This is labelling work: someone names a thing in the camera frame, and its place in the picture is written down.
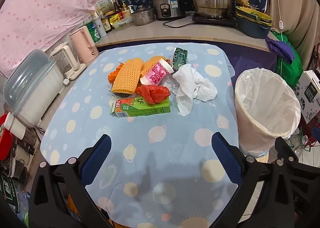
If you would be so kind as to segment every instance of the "white bottle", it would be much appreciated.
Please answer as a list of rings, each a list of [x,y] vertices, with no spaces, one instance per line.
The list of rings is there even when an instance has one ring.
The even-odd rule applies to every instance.
[[[107,33],[106,33],[105,29],[104,29],[104,26],[103,26],[103,24],[101,22],[100,17],[94,18],[93,22],[96,25],[96,28],[97,28],[97,30],[99,32],[100,37],[105,37],[107,35]]]

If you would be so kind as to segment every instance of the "electric kettle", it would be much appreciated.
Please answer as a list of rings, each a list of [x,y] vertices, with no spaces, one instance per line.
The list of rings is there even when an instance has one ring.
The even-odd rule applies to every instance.
[[[98,50],[86,26],[73,32],[70,39],[83,63],[88,63],[98,56]]]
[[[86,68],[86,64],[80,64],[79,58],[72,53],[68,42],[58,45],[50,54],[57,61],[57,66],[64,77],[74,80]]]

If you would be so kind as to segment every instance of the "barcode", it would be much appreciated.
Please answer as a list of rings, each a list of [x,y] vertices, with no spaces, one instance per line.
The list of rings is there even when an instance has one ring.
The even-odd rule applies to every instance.
[[[127,112],[117,112],[117,115],[119,118],[122,118],[122,117],[129,117],[128,113]]]

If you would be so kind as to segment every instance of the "white paper towel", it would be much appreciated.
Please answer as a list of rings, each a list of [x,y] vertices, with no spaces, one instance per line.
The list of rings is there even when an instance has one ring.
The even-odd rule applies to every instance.
[[[191,64],[181,66],[173,75],[167,75],[161,85],[176,95],[181,116],[191,112],[194,98],[207,102],[213,100],[218,93],[213,83],[192,68]]]

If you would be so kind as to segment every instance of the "white plastic bag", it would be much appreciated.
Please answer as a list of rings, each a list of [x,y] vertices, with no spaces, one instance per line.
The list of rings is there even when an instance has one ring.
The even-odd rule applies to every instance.
[[[264,156],[277,137],[288,139],[298,127],[299,101],[287,83],[272,71],[244,71],[237,79],[235,94],[239,147],[244,154]]]

